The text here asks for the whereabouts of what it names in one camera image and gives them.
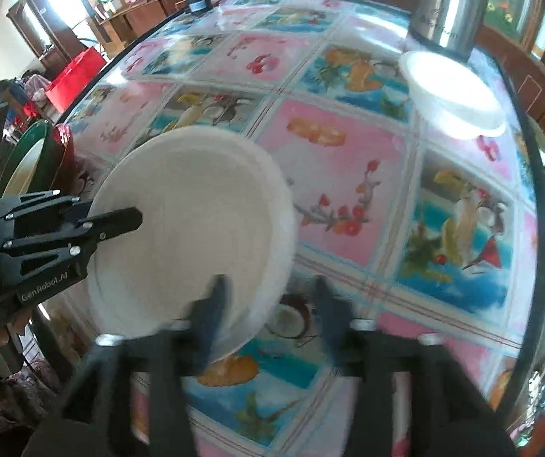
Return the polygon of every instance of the red box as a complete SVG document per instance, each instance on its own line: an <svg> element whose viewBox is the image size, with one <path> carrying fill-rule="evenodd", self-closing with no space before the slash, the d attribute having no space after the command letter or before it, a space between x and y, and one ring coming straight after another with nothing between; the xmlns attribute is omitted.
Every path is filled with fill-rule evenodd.
<svg viewBox="0 0 545 457"><path fill-rule="evenodd" d="M46 96L62 113L106 65L107 62L95 48L83 51L48 86Z"/></svg>

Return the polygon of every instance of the white paper plate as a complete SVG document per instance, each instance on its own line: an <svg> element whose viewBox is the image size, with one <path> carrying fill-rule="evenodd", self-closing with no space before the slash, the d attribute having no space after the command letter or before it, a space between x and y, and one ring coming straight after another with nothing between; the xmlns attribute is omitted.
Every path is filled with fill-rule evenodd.
<svg viewBox="0 0 545 457"><path fill-rule="evenodd" d="M505 132L505 115L493 92L464 65L430 51L408 51L399 67L417 110L447 135L475 139Z"/></svg>
<svg viewBox="0 0 545 457"><path fill-rule="evenodd" d="M135 232L101 242L87 286L100 329L150 334L185 316L211 278L232 280L213 346L220 359L256 335L292 269L292 193L262 148L219 128L185 127L145 143L112 171L90 215L136 206Z"/></svg>
<svg viewBox="0 0 545 457"><path fill-rule="evenodd" d="M539 148L540 157L542 158L543 166L545 166L545 133L539 126L539 123L537 123L531 115L527 115L527 119L533 128L533 132L535 133L535 139L537 141L537 147Z"/></svg>
<svg viewBox="0 0 545 457"><path fill-rule="evenodd" d="M22 195L26 194L31 184L31 179L34 177L40 155L42 154L42 147L44 145L44 139L40 139L36 142L31 149L27 151L27 154L23 157L21 162L14 170L14 173L8 180L4 196L7 195Z"/></svg>

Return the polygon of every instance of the green basin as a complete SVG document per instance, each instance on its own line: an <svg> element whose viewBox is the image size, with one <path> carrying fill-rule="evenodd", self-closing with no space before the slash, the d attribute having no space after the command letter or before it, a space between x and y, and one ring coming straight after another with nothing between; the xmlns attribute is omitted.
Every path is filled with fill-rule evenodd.
<svg viewBox="0 0 545 457"><path fill-rule="evenodd" d="M43 140L42 151L27 192L40 192L51 188L65 151L65 146L54 140L53 131L48 121L38 120L22 135L3 168L0 179L0 198L22 159L40 140Z"/></svg>

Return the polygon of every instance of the metal screw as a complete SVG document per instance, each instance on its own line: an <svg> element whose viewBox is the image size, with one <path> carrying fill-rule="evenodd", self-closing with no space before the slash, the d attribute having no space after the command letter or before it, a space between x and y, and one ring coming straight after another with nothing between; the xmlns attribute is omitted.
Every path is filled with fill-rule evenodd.
<svg viewBox="0 0 545 457"><path fill-rule="evenodd" d="M97 343L97 345L101 345L103 347L112 347L113 345L118 345L122 343L123 340L124 337L122 337L121 335L110 335L106 333L103 335L99 335L95 342Z"/></svg>
<svg viewBox="0 0 545 457"><path fill-rule="evenodd" d="M351 328L356 331L374 331L376 323L372 319L351 320Z"/></svg>
<svg viewBox="0 0 545 457"><path fill-rule="evenodd" d="M431 345L441 345L442 338L437 333L423 333L419 335L417 340L421 345L430 347Z"/></svg>
<svg viewBox="0 0 545 457"><path fill-rule="evenodd" d="M187 331L190 329L190 321L188 319L178 319L168 325L167 328L173 331Z"/></svg>

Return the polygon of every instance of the white bowl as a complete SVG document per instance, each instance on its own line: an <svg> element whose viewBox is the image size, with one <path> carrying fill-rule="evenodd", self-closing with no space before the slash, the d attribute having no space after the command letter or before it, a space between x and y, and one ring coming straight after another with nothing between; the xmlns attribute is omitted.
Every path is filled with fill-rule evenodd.
<svg viewBox="0 0 545 457"><path fill-rule="evenodd" d="M283 295L296 247L292 193L268 153L219 128L185 127L122 160L90 215L136 206L135 232L104 241L87 286L102 331L150 334L185 317L217 273L232 281L214 360L255 336Z"/></svg>
<svg viewBox="0 0 545 457"><path fill-rule="evenodd" d="M417 110L447 135L475 139L505 132L505 115L493 92L464 65L430 51L408 51L399 67Z"/></svg>
<svg viewBox="0 0 545 457"><path fill-rule="evenodd" d="M27 151L27 154L22 158L16 170L14 170L10 180L8 180L2 196L23 195L27 193L31 179L34 177L35 170L38 167L43 146L44 139L40 139L31 146L31 149Z"/></svg>
<svg viewBox="0 0 545 457"><path fill-rule="evenodd" d="M537 141L540 157L542 159L543 166L545 166L545 133L539 126L539 123L537 123L537 121L531 115L527 115L527 120L535 133L535 140Z"/></svg>

